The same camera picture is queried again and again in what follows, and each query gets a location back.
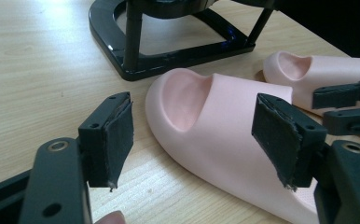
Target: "wooden table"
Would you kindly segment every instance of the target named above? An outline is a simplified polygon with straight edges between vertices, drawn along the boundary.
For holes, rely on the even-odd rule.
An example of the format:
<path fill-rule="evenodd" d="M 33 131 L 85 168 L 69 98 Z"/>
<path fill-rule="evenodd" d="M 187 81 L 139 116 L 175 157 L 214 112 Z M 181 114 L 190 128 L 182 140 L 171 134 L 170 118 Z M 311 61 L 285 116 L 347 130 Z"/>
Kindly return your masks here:
<path fill-rule="evenodd" d="M 145 94 L 157 77 L 122 80 L 93 39 L 92 0 L 0 1 L 0 181 L 31 169 L 36 150 L 58 137 L 77 137 L 77 127 L 104 98 L 130 91 L 134 146 L 119 188 L 91 189 L 93 219 L 122 210 L 129 223 L 283 223 L 270 213 L 199 179 L 171 159 L 145 120 Z M 212 9 L 249 34 L 261 8 L 222 0 Z M 120 17 L 125 24 L 125 17 Z M 145 18 L 144 53 L 163 52 L 221 37 L 193 17 Z M 341 56 L 281 12 L 274 12 L 253 52 L 191 67 L 262 79 L 262 62 L 277 50 Z M 329 136 L 327 142 L 334 138 Z M 359 137 L 348 137 L 360 143 Z"/>

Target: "mounting hole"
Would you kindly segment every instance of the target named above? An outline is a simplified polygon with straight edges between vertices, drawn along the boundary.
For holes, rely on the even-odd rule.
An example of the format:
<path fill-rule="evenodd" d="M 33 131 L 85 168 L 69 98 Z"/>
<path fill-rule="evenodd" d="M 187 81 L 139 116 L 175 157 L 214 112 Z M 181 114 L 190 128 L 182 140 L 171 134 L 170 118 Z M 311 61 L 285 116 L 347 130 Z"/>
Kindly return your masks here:
<path fill-rule="evenodd" d="M 314 126 L 311 126 L 311 125 L 307 125 L 306 128 L 309 130 L 314 130 Z"/>
<path fill-rule="evenodd" d="M 69 146 L 69 143 L 66 141 L 58 141 L 58 142 L 54 142 L 51 145 L 48 146 L 48 150 L 49 151 L 61 151 L 64 150 L 65 148 L 67 148 Z"/>
<path fill-rule="evenodd" d="M 360 154 L 360 146 L 358 146 L 358 145 L 351 144 L 351 143 L 345 143 L 342 146 L 351 152 Z"/>
<path fill-rule="evenodd" d="M 61 212 L 62 206 L 59 203 L 52 203 L 43 210 L 43 217 L 53 217 Z"/>
<path fill-rule="evenodd" d="M 99 127 L 99 124 L 97 124 L 97 123 L 93 123 L 90 125 L 90 128 L 97 128 L 97 127 Z"/>

